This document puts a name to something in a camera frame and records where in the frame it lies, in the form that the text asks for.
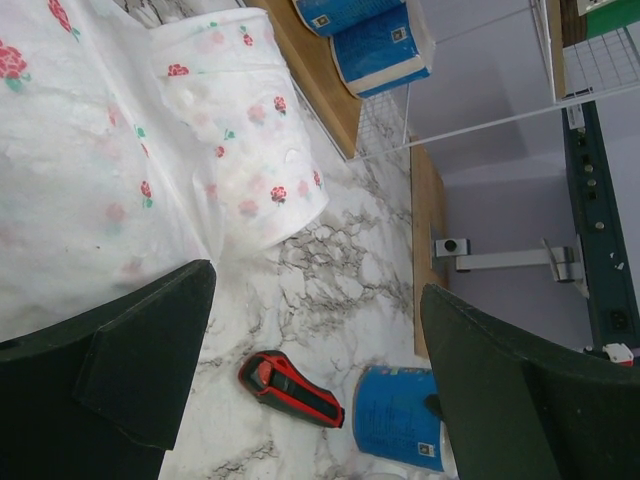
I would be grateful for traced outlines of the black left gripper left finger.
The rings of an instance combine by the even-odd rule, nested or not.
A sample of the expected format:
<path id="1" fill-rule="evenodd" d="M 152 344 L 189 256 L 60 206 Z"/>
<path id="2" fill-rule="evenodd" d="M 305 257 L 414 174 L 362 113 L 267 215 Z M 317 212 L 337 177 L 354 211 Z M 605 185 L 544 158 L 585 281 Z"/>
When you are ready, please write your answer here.
<path id="1" fill-rule="evenodd" d="M 5 479 L 155 479 L 175 447 L 216 273 L 190 262 L 1 345 Z"/>

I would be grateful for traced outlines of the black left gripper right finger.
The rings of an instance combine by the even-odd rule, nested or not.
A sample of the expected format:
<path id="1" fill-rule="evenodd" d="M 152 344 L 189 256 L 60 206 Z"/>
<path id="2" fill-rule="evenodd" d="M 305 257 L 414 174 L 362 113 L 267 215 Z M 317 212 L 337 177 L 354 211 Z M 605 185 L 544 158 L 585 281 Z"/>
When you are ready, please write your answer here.
<path id="1" fill-rule="evenodd" d="M 638 368 L 547 341 L 435 284 L 420 310 L 460 478 L 638 478 Z"/>

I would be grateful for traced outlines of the white wire wooden shelf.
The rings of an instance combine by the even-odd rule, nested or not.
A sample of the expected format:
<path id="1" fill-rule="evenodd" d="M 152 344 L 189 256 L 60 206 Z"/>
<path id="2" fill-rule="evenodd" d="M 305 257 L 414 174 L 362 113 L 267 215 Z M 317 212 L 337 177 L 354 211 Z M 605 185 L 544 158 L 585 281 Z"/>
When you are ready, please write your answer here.
<path id="1" fill-rule="evenodd" d="M 431 75 L 367 99 L 353 96 L 331 43 L 289 1 L 264 1 L 304 101 L 348 159 L 422 145 L 448 170 L 547 156 L 562 147 L 561 112 L 639 91 L 639 26 L 566 48 L 557 1 L 413 1 Z"/>

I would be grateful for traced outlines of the blue paper roll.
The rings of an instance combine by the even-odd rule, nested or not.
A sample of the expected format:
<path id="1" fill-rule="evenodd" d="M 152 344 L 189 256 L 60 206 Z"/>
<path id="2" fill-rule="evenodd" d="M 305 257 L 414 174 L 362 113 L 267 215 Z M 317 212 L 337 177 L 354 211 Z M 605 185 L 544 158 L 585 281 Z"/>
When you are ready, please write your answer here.
<path id="1" fill-rule="evenodd" d="M 421 4 L 403 1 L 332 36 L 330 47 L 346 89 L 365 99 L 429 77 L 436 43 Z"/>

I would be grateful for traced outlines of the green roll front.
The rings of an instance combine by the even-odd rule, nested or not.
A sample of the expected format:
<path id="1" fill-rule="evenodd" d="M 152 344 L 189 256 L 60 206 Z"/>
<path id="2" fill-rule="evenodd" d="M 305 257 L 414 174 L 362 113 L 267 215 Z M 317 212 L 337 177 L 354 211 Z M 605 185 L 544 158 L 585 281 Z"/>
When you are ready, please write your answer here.
<path id="1" fill-rule="evenodd" d="M 586 21 L 588 39 L 639 21 L 639 0 L 577 0 L 578 14 Z"/>

